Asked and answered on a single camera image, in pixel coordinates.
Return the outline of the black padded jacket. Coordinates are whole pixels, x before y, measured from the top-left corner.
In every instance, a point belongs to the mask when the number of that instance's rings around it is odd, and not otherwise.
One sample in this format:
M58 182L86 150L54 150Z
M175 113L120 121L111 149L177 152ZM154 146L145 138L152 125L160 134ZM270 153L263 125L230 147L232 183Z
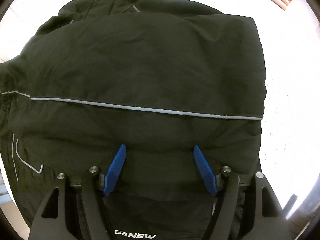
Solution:
M266 70L252 18L189 0L73 0L1 64L1 157L31 225L57 175L106 172L116 239L201 239L214 197L196 166L257 168Z

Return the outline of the floral quilted bed cover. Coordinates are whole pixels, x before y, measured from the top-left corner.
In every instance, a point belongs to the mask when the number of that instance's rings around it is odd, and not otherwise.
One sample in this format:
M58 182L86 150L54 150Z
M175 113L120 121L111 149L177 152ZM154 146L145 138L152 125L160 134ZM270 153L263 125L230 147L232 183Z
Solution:
M167 5L163 12L152 12L140 25L121 23L114 18L119 0L80 0L87 7L80 11L63 9L71 21L93 15L104 18L88 30L71 27L61 38L52 36L51 47L58 46L57 65L66 67L71 76L84 70L84 81L62 79L58 88L69 92L74 87L97 90L98 85L120 88L121 95L144 95L146 102L120 101L120 134L141 135L142 145L150 146L159 157L179 150L188 151L198 144L212 151L217 159L237 170L251 172L253 161L263 155L263 166L271 178L280 201L290 194L298 196L293 209L306 202L313 178L304 178L302 170L319 168L319 37L307 25L303 14L295 13L295 32L289 20L279 19L259 9L261 18L226 15L235 20L232 27L206 23L192 27L195 41L185 28L192 16L181 6ZM159 1L164 5L166 0ZM129 0L129 9L146 13L146 7ZM285 31L291 37L285 37ZM217 131L217 122L241 123L240 116L207 110L210 102L220 103L214 93L226 86L240 102L262 92L267 103L267 118L249 113L247 124L257 124L255 136L260 150L250 150L243 136L231 149L231 137Z

